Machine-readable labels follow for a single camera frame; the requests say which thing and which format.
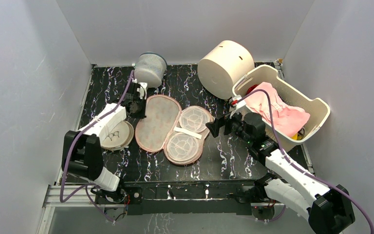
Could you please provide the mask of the strawberry print mesh laundry bag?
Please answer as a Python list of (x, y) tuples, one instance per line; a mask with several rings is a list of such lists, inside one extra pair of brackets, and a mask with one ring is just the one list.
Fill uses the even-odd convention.
[(171, 97), (153, 95), (147, 99), (146, 117), (137, 123), (134, 136), (141, 149), (163, 151), (169, 162), (190, 165), (200, 159), (209, 135), (206, 124), (213, 120), (203, 107), (182, 109)]

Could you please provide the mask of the pink bra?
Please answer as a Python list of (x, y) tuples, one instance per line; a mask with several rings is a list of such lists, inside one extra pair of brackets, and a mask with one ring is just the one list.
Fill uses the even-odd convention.
[(258, 113), (269, 124), (273, 123), (275, 129), (282, 134), (293, 137), (301, 130), (310, 118), (310, 114), (300, 107), (290, 106), (286, 104), (278, 95), (277, 90), (268, 82), (262, 82), (255, 92), (244, 101), (248, 108)]

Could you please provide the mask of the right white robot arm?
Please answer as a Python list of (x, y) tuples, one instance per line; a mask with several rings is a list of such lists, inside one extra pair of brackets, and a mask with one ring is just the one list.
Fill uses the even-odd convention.
[(254, 183), (255, 197), (261, 202), (279, 201), (307, 220), (317, 234), (338, 234), (355, 222), (351, 201), (344, 196), (348, 191), (341, 185), (330, 188), (282, 153), (265, 133), (261, 115), (226, 113), (206, 123), (214, 137), (221, 127), (247, 143), (247, 149), (266, 168), (271, 170)]

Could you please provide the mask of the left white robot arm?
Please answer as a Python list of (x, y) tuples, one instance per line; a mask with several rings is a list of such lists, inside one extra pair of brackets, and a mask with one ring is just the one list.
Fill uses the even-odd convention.
[(113, 129), (127, 117), (145, 118), (147, 89), (145, 82), (131, 81), (123, 95), (111, 100), (89, 124), (65, 134), (62, 184), (70, 174), (107, 191), (107, 197), (114, 203), (125, 199), (126, 190), (119, 185), (119, 177), (104, 166), (101, 143), (111, 137)]

